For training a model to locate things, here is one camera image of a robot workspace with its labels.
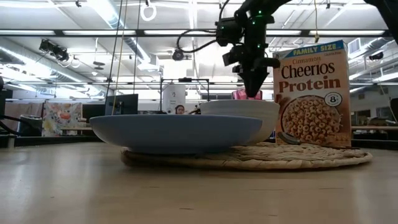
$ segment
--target pink object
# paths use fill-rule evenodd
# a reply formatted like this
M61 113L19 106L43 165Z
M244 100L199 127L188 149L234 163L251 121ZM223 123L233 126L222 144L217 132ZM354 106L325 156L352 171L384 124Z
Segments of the pink object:
M232 99L234 100L262 100L262 91L260 90L254 98L248 97L244 89L232 92Z

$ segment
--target colorful poster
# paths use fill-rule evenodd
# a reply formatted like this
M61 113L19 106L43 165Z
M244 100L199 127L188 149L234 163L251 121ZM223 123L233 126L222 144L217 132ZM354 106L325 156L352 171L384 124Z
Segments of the colorful poster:
M62 135L62 128L74 128L82 117L82 103L44 103L42 136Z
M177 106L185 107L185 85L169 84L163 90L163 110L174 114Z

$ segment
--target woven placemat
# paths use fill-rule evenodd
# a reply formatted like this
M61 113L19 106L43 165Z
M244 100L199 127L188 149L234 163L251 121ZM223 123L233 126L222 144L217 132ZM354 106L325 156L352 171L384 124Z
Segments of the woven placemat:
M256 146L236 146L230 151L202 155L149 155L126 149L121 159L128 166L157 164L212 169L270 170L312 169L356 165L369 162L372 154L360 149L332 149L311 144L299 146L262 142Z

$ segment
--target security camera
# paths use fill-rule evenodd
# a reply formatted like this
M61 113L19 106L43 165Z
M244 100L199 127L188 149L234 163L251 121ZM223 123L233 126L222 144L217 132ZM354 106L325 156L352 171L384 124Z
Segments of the security camera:
M369 59L370 60L380 60L383 57L384 57L383 52L379 52L378 54L374 54L374 55L369 56Z
M181 49L175 49L173 53L173 60L183 60L184 59L184 53L182 52Z

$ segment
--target fluorescent light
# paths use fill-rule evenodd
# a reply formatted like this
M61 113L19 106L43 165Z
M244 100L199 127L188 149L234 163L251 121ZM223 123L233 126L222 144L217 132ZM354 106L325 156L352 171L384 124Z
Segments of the fluorescent light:
M378 82L383 82L383 81L387 81L387 80L392 80L393 78L398 78L398 72L395 73L391 73L391 74L387 74L387 75L383 75L379 78L375 78L372 80L373 83L378 83Z
M13 84L28 84L28 85L41 85L47 84L47 82L12 82Z
M122 35L123 30L64 30L65 35ZM125 30L124 35L135 35L134 30Z
M366 85L374 85L373 83L349 83L350 86L366 86Z
M52 30L0 30L0 35L55 35Z
M361 74L354 74L354 75L350 75L349 77L348 77L348 79L349 80L353 80L354 78L358 78L358 77L360 77L361 76Z
M267 35L300 35L301 30L267 30Z
M310 31L310 35L315 35L315 30ZM384 30L318 30L319 35L382 35Z
M61 82L58 85L87 85L88 83L82 83L82 82L78 82L78 83L74 83L74 82Z
M180 35L187 30L144 30L147 35ZM191 31L187 35L209 35L211 33L203 31Z
M349 92L350 92L350 93L355 93L356 91L362 90L362 89L364 89L364 88L365 88L365 86L358 87L358 88L353 88L352 90L349 90Z
M118 82L117 84L118 84L118 85L127 85L128 83L126 83L126 82L119 83L119 82Z
M398 83L378 83L377 85L390 85L390 86L397 86Z
M8 86L14 87L14 88L20 88L22 90L27 90L27 91L36 91L35 88L31 87L31 86L27 86L27 85L13 85L13 84L7 84Z

